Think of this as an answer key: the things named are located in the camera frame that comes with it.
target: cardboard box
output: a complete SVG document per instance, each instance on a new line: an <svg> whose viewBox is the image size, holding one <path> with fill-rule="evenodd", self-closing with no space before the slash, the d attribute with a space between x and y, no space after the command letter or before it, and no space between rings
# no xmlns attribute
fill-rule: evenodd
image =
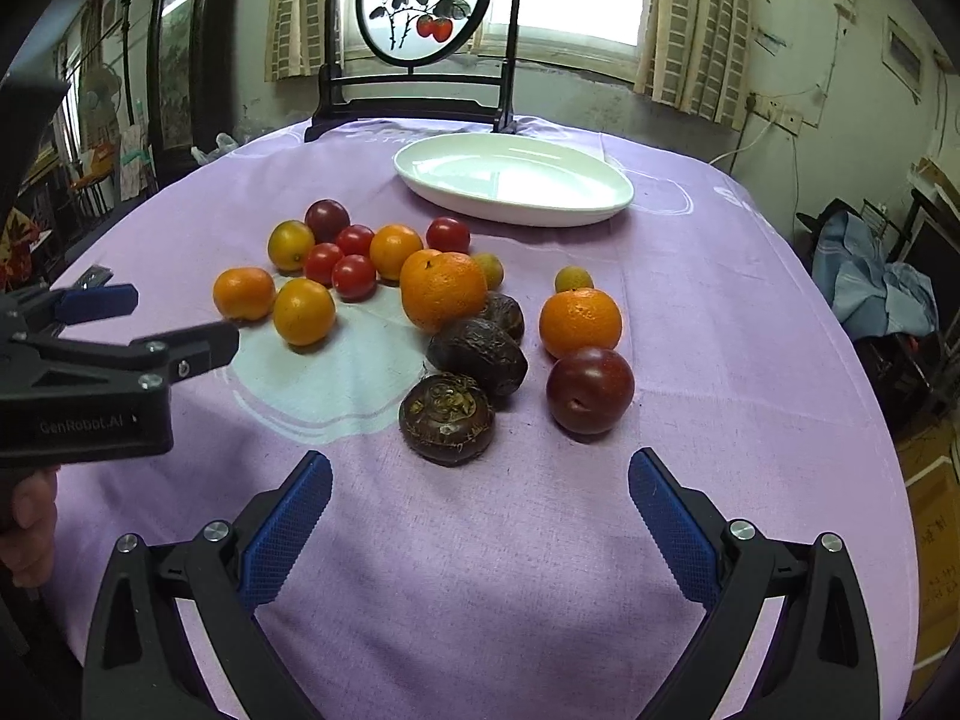
<svg viewBox="0 0 960 720"><path fill-rule="evenodd" d="M956 429L953 423L944 419L920 435L896 445L896 456L899 458L901 474L904 474L904 482L909 485L920 471L928 469L942 457L949 457L950 446L955 439Z"/></svg>
<svg viewBox="0 0 960 720"><path fill-rule="evenodd" d="M920 630L910 696L923 692L960 631L960 483L949 457L907 488L920 570Z"/></svg>

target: human hand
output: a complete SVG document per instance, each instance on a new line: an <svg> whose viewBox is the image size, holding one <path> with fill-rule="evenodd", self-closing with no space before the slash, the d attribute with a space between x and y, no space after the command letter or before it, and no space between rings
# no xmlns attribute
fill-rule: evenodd
<svg viewBox="0 0 960 720"><path fill-rule="evenodd" d="M0 562L18 587L39 587L53 571L58 470L37 471L13 489L13 519L20 529L0 536Z"/></svg>

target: white cord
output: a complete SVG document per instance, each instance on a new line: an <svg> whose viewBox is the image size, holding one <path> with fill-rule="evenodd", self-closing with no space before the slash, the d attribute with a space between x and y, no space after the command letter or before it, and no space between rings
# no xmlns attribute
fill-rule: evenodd
<svg viewBox="0 0 960 720"><path fill-rule="evenodd" d="M744 151L747 151L748 148L753 148L754 146L757 145L757 143L760 142L760 138L762 138L764 135L767 134L767 130L770 129L770 127L772 127L773 125L774 125L774 122L767 122L766 127L763 127L763 129L760 130L760 135L757 135L757 138L755 138L755 140L752 143L750 143L750 146L743 146L743 148L738 148L736 151L728 151L726 154L721 154L716 159L712 159L709 162L709 164L716 165L721 159L725 159L726 157L731 157L733 156L733 154L741 154Z"/></svg>

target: painted leaf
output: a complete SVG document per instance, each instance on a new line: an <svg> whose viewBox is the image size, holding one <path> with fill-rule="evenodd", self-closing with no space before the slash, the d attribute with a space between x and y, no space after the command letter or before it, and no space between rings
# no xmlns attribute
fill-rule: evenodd
<svg viewBox="0 0 960 720"><path fill-rule="evenodd" d="M459 22L459 20L468 19L473 9L466 0L440 0L433 6L433 12L440 18Z"/></svg>

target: blue gripper pad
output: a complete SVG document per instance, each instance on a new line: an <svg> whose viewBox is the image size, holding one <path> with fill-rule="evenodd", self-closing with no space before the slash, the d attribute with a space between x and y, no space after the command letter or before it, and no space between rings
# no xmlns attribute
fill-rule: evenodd
<svg viewBox="0 0 960 720"><path fill-rule="evenodd" d="M332 493L330 461L314 452L240 557L237 593L249 613L277 598Z"/></svg>
<svg viewBox="0 0 960 720"><path fill-rule="evenodd" d="M133 284L64 290L54 306L54 319L60 324L82 324L97 319L126 317L133 313L139 300Z"/></svg>
<svg viewBox="0 0 960 720"><path fill-rule="evenodd" d="M630 498L656 541L683 597L707 613L720 598L717 555L664 474L644 452L635 453L628 471Z"/></svg>

